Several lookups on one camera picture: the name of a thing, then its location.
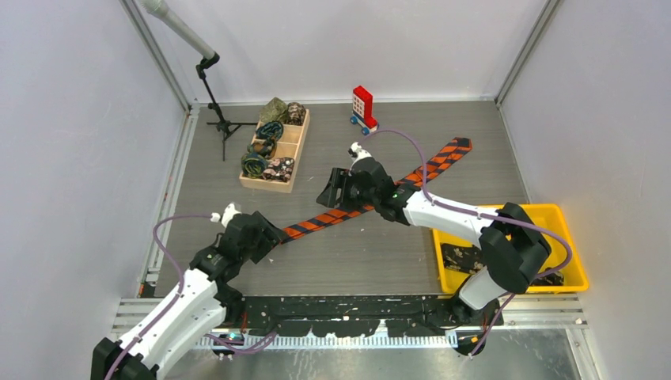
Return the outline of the orange navy striped tie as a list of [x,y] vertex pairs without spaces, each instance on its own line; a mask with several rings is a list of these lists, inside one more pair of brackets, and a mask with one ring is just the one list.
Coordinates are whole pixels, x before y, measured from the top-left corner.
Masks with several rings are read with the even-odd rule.
[[284,244],[353,219],[368,211],[376,211],[391,222],[408,222],[400,209],[423,182],[430,182],[445,172],[472,150],[472,141],[456,137],[432,158],[399,180],[393,180],[382,164],[373,158],[364,158],[353,169],[334,168],[316,202],[328,210],[303,222],[284,229],[288,238]]

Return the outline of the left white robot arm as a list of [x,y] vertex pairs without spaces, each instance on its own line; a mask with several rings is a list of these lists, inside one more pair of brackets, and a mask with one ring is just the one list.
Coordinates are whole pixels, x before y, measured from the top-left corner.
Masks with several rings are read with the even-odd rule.
[[92,379],[163,379],[206,334],[242,320],[243,295],[229,282],[243,264],[259,263],[289,236],[260,212],[242,213],[235,203],[200,218],[223,231],[195,254],[188,269],[178,273],[176,286],[135,327],[97,344]]

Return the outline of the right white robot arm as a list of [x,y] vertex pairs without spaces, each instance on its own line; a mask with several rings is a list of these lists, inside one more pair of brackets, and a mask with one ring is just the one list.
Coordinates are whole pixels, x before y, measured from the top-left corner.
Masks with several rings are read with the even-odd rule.
[[371,206],[390,222],[441,230],[475,246],[483,267],[449,299],[449,312],[462,325],[473,324],[498,297],[525,293],[552,251],[521,206],[475,207],[427,195],[418,185],[395,182],[374,158],[334,168],[316,202],[345,211]]

